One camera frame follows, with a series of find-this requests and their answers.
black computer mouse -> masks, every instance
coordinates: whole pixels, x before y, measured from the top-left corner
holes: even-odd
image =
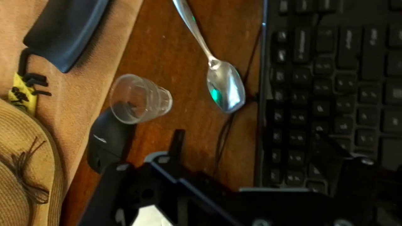
[[[109,164],[125,161],[130,152],[135,128],[135,124],[128,125],[119,121],[110,107],[102,112],[89,133],[86,147],[88,165],[101,173]]]

clear plastic cup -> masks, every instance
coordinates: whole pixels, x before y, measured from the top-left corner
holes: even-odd
[[[133,74],[119,77],[109,94],[113,114],[125,124],[145,122],[162,116],[170,111],[172,102],[169,91]]]

cable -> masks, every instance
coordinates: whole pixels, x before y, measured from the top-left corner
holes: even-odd
[[[258,46],[258,40],[260,38],[260,33],[261,33],[261,27],[258,30],[257,39],[254,42],[253,49],[252,49],[252,52],[251,52],[251,56],[250,56],[250,59],[248,61],[247,70],[246,70],[246,73],[244,74],[244,78],[242,79],[244,85],[246,85],[248,76],[250,74],[251,64],[252,64],[252,61],[254,59],[255,51],[256,51],[257,46]],[[248,104],[249,101],[250,101],[250,98],[247,97],[245,104]],[[235,114],[236,114],[236,112],[232,113],[231,115],[229,115],[229,117],[227,118],[225,123],[222,125],[222,128],[221,128],[221,130],[219,132],[218,141],[216,143],[216,149],[215,149],[215,169],[213,171],[213,177],[217,176],[218,173],[219,173],[219,163],[220,163],[220,161],[222,159],[222,155],[223,155],[223,152],[225,150],[226,141],[228,140],[229,132],[230,132],[230,129],[232,128],[232,123],[233,123],[233,119],[234,119]]]

keyboard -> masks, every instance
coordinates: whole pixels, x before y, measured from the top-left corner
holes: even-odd
[[[254,185],[329,193],[307,159],[323,131],[402,166],[402,0],[266,0]]]

silver spoon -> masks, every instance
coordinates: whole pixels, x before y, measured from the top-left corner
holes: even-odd
[[[205,43],[186,0],[173,0],[181,18],[190,29],[208,58],[207,86],[212,99],[225,113],[232,113],[246,102],[246,92],[233,65],[215,58]]]

